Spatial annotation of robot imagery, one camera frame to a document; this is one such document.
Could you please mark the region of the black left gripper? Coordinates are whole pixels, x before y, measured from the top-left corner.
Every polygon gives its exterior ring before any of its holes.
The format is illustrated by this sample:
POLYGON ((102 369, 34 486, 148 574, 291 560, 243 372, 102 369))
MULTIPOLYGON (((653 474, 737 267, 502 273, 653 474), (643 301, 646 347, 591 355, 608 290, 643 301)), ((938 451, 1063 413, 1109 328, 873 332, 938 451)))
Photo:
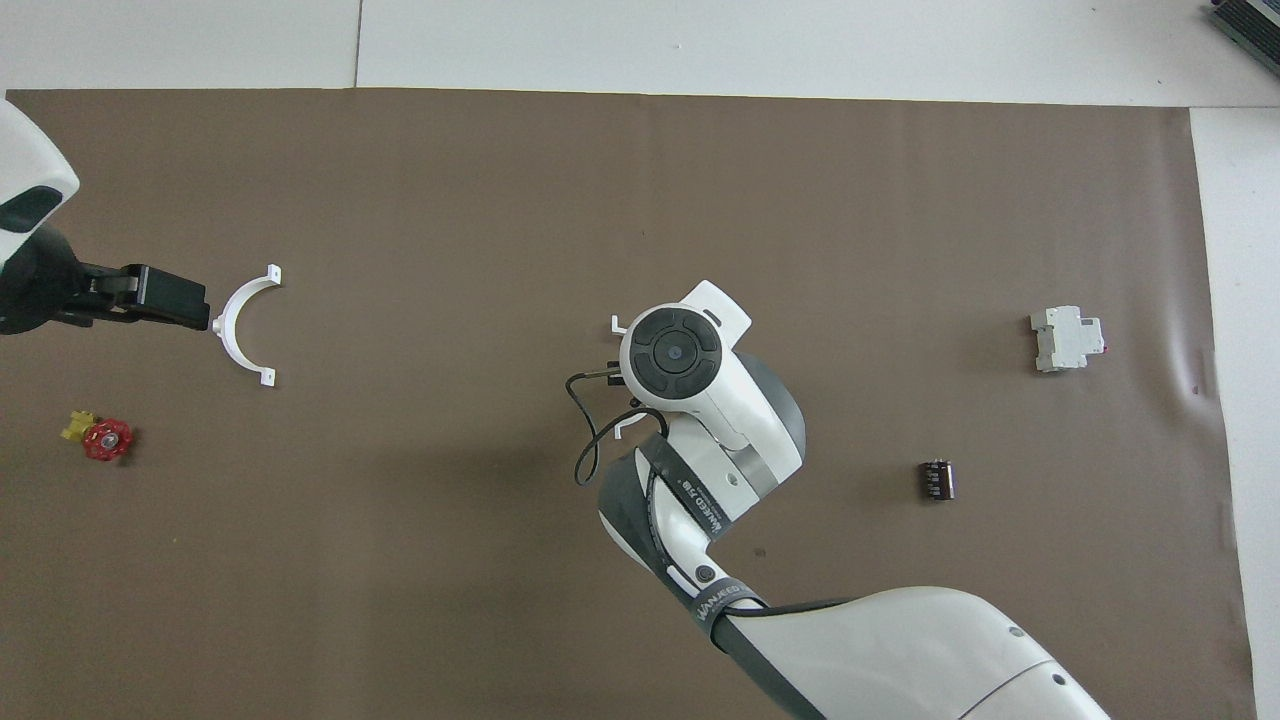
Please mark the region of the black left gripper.
POLYGON ((96 320, 147 322, 209 329, 206 286, 145 264, 122 268, 82 263, 65 236, 41 227, 5 261, 1 278, 1 333, 19 334, 47 322, 90 328, 96 320), (116 311, 118 287, 128 281, 125 310, 116 311))

